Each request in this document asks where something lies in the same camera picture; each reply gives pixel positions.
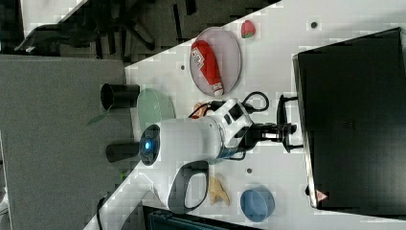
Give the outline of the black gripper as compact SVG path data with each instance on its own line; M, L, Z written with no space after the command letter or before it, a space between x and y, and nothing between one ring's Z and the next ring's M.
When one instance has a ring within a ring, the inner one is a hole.
M282 138L278 132L278 126L273 123L266 124L254 124L245 133L242 139L242 148L244 150L253 149L258 142L272 141L279 143L282 141L282 145L286 150L290 150L290 140L288 134L293 134L297 130L296 125L283 124L281 125L283 133Z

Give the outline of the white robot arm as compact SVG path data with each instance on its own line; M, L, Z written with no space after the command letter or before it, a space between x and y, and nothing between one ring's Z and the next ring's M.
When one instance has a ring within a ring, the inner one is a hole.
M134 155L141 162L106 200L83 230L121 230L124 222L146 193L154 192L175 214L187 214L201 202L187 204L191 179L201 174L209 178L209 164L220 159L233 159L260 141L295 147L288 136L297 127L287 121L284 103L279 104L276 123L256 124L250 114L255 108L237 99L212 101L210 115L197 119L169 119L148 126L140 141L123 145L120 156Z

